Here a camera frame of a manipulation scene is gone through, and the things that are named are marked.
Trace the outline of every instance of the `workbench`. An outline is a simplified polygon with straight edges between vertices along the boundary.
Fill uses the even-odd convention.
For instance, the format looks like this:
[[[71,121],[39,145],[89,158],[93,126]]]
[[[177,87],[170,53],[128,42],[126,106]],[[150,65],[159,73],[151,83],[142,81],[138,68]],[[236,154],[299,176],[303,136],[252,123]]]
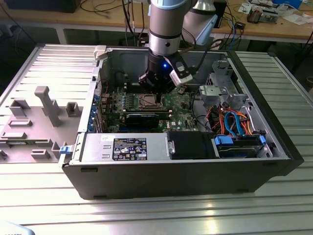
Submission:
[[[104,0],[94,0],[95,4],[104,3]],[[276,24],[259,23],[252,24],[246,21],[246,14],[239,13],[238,9],[244,0],[230,0],[229,8],[231,13],[236,17],[237,21],[246,24],[242,39],[261,40],[274,42],[291,42],[306,43],[312,28],[309,24],[296,25],[285,19],[280,18]],[[108,5],[104,5],[101,9],[108,9],[121,4],[120,0]],[[84,7],[93,10],[91,1],[84,3]],[[312,11],[313,6],[302,4],[299,8],[301,11]],[[93,12],[84,11],[78,8],[75,13],[60,13],[46,11],[31,10],[11,10],[7,12],[22,26],[48,27],[54,28],[57,32],[61,44],[67,44],[65,29],[83,29],[83,30],[99,30],[99,31],[125,31],[124,13],[122,7],[118,7],[110,11],[109,17],[104,17]],[[142,17],[140,3],[134,3],[135,26],[137,31],[142,29]],[[148,32],[149,16],[148,5],[144,5],[144,32]],[[0,9],[0,24],[14,24]],[[220,28],[214,28],[211,34],[215,39],[228,37],[231,29],[227,25],[227,21],[223,20]]]

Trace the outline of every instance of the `table leg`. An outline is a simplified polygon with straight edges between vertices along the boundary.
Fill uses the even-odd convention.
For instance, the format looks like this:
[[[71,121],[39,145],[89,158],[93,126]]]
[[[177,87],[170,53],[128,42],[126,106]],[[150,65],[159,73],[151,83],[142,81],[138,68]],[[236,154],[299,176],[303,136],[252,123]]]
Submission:
[[[9,38],[13,36],[10,27],[8,25],[0,24],[1,31]]]
[[[56,27],[55,30],[57,31],[60,44],[67,44],[67,37],[65,35],[64,28]]]

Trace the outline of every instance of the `metal table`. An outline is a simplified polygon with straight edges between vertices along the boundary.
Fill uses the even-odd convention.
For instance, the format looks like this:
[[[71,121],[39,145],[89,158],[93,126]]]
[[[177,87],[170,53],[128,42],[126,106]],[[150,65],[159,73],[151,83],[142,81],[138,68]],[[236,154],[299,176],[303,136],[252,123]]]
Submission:
[[[46,49],[52,47],[55,50],[46,50],[49,56],[36,48],[20,69],[0,99],[0,121],[9,115],[3,104],[28,71],[34,64],[47,62],[42,57],[60,63],[64,54],[91,57],[93,51],[93,47],[60,45]],[[276,57],[237,54],[305,159],[290,175],[272,178],[255,193],[87,201],[79,197],[57,163],[0,164],[1,218],[27,226],[37,235],[312,234],[312,100]],[[66,63],[83,62],[69,59]],[[90,59],[85,66],[93,63]]]

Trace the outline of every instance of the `blue clip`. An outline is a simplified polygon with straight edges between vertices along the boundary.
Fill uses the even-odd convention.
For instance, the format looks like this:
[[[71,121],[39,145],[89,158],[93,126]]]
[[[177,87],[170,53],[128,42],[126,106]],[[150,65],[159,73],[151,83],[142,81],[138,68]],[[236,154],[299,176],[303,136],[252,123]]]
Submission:
[[[97,107],[92,105],[91,110],[95,112],[97,110]]]
[[[266,140],[265,140],[264,136],[260,136],[260,141],[261,141],[262,145],[266,144]]]
[[[93,100],[94,100],[94,101],[99,101],[99,100],[100,100],[100,97],[99,97],[97,94],[94,94],[94,95],[93,95]]]
[[[214,138],[215,144],[220,145],[220,144],[234,144],[233,139],[231,136],[216,136]]]
[[[71,151],[71,146],[62,146],[59,150],[59,153],[61,154],[70,154],[70,151]]]

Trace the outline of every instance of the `power supply label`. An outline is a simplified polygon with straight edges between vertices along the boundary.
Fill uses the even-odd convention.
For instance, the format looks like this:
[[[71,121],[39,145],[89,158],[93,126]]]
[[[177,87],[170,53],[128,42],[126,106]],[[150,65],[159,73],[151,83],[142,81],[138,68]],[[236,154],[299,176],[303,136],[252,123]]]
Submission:
[[[146,138],[114,139],[114,161],[147,160]]]

